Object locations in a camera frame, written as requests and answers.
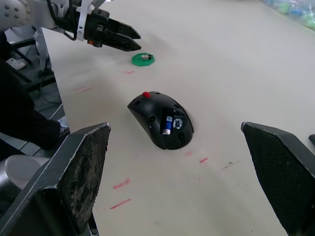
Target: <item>green lid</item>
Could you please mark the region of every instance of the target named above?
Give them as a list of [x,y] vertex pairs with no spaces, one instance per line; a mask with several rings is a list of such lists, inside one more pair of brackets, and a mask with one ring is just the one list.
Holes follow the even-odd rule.
[[154,57],[148,53],[139,53],[132,57],[132,64],[137,66],[151,65],[154,62]]

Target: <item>person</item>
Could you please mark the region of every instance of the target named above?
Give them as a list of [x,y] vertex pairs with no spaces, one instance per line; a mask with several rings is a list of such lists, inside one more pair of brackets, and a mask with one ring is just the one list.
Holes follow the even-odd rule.
[[4,32],[0,31],[0,58],[16,70],[23,69],[26,64],[11,57],[11,47]]
[[[54,121],[37,112],[18,78],[4,64],[0,63],[0,132],[50,149],[69,131],[65,117]],[[24,153],[0,139],[0,161],[15,154]]]

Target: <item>blue battery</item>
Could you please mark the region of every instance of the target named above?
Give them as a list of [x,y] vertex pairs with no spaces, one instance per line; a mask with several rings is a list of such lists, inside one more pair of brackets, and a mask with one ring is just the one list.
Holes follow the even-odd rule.
[[171,131],[172,124],[173,124],[173,118],[172,117],[166,117],[166,123],[165,123],[165,127],[163,129],[162,134],[170,135],[172,132]]

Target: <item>white robotic arm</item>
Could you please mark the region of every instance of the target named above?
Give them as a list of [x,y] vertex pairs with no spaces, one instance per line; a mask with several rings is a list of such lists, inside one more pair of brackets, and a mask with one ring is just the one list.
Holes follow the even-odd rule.
[[110,19],[109,12],[98,9],[106,0],[0,1],[0,31],[32,25],[63,33],[71,40],[87,40],[95,47],[141,49],[134,41],[141,36],[132,27]]

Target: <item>foam pad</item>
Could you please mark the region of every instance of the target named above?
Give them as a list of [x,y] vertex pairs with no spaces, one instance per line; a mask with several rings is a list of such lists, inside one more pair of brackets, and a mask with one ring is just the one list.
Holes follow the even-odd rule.
[[58,188],[76,229],[83,233],[97,196],[107,151],[108,133],[99,127],[86,135]]
[[283,130],[246,122],[242,131],[259,183],[284,229],[312,235],[315,156]]

